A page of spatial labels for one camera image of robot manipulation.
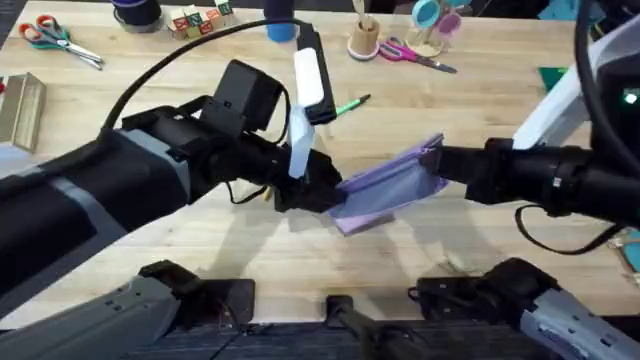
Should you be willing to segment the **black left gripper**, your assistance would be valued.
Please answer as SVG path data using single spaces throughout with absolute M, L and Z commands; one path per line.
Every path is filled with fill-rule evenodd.
M 306 174 L 289 175 L 291 151 L 255 133 L 234 139 L 204 117 L 202 107 L 159 106 L 122 119 L 126 130 L 141 130 L 167 144 L 168 155 L 189 167 L 190 195 L 198 199 L 223 182 L 242 179 L 273 187 L 274 209 L 324 213 L 347 199 L 335 187 L 343 178 L 332 158 L 311 149 Z

